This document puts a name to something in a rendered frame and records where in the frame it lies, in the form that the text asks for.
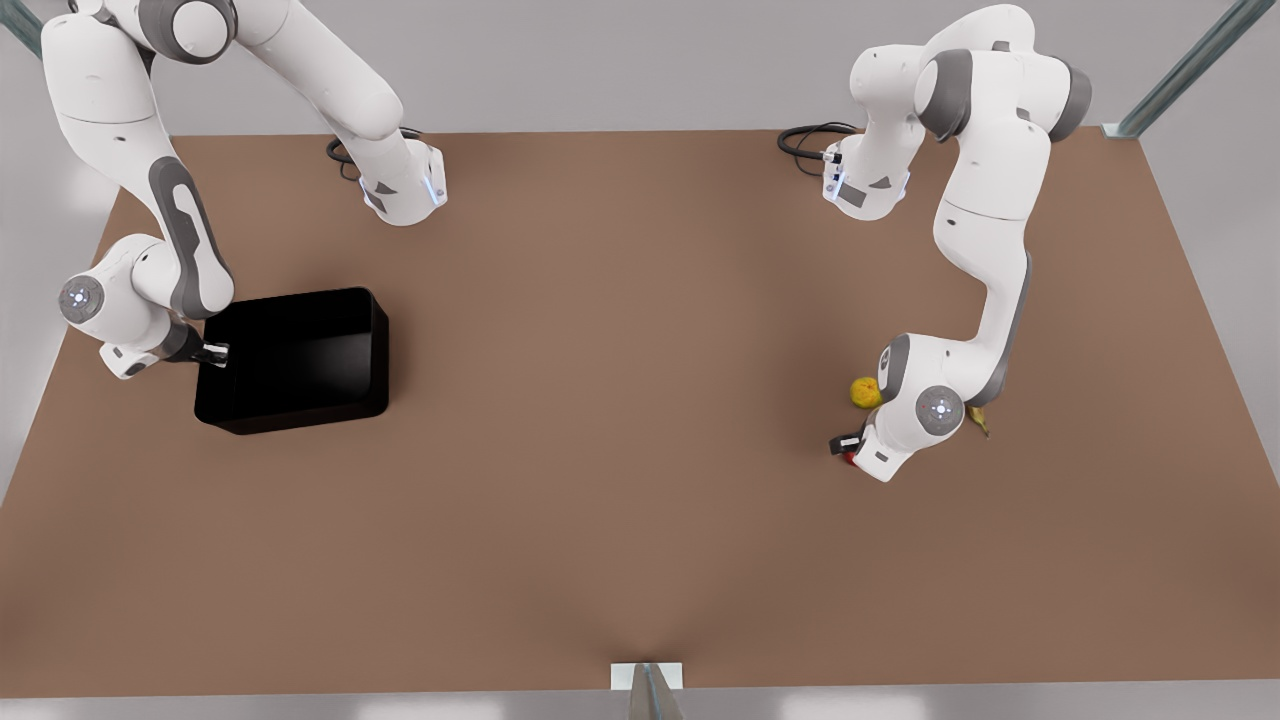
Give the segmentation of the black storage box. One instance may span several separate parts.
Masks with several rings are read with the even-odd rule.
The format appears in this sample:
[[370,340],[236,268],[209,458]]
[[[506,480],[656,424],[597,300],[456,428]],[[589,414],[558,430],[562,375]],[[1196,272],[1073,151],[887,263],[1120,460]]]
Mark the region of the black storage box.
[[364,287],[233,302],[206,320],[224,368],[198,370],[195,415],[238,436],[349,421],[389,404],[389,320]]

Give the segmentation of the silver frame post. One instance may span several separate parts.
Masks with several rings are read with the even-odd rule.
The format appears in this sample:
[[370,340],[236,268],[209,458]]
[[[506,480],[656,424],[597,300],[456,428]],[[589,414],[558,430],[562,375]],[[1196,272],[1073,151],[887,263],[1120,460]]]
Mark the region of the silver frame post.
[[44,23],[22,0],[0,0],[0,27],[8,29],[37,59],[42,58],[40,33]]
[[611,689],[628,692],[628,720],[685,720],[675,697],[682,688],[681,662],[611,665]]
[[1139,138],[1208,68],[1235,45],[1277,0],[1235,0],[1120,120],[1103,123],[1106,138]]

